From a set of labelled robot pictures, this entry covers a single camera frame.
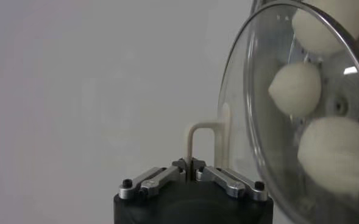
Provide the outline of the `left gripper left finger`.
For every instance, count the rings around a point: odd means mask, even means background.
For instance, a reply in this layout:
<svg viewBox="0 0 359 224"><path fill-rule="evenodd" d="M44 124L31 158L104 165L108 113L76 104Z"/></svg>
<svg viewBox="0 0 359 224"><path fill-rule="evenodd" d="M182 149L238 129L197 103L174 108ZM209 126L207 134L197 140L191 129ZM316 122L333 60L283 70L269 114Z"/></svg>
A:
<svg viewBox="0 0 359 224"><path fill-rule="evenodd" d="M131 200L157 196L164 186L173 181L186 182L188 164L184 159L173 161L169 167L153 167L133 179L125 179L118 189L118 197Z"/></svg>

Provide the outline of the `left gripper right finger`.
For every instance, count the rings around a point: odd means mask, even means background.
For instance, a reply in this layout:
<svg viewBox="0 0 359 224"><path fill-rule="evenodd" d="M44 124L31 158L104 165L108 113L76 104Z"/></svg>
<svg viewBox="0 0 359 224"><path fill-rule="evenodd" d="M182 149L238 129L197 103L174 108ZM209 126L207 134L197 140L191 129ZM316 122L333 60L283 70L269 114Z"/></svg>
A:
<svg viewBox="0 0 359 224"><path fill-rule="evenodd" d="M252 181L229 168L215 168L205 161L193 158L191 161L196 181L210 181L221 187L233 198L249 197L254 201L267 201L268 190L264 182Z"/></svg>

